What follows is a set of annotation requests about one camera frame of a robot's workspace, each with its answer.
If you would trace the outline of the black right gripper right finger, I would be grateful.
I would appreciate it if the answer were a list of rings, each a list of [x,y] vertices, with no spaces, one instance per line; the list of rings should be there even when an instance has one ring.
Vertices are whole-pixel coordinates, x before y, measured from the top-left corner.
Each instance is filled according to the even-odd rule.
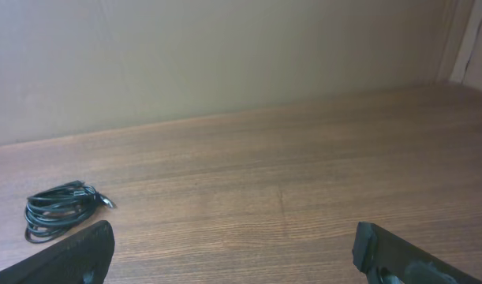
[[[368,284],[482,284],[371,222],[357,224],[352,253],[353,265]]]

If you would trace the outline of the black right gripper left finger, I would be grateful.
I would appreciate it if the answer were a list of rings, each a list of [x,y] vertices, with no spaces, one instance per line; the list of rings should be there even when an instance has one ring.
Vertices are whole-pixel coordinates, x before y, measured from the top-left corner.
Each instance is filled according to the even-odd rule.
[[[103,284],[114,247],[112,226],[102,220],[0,271],[0,284]]]

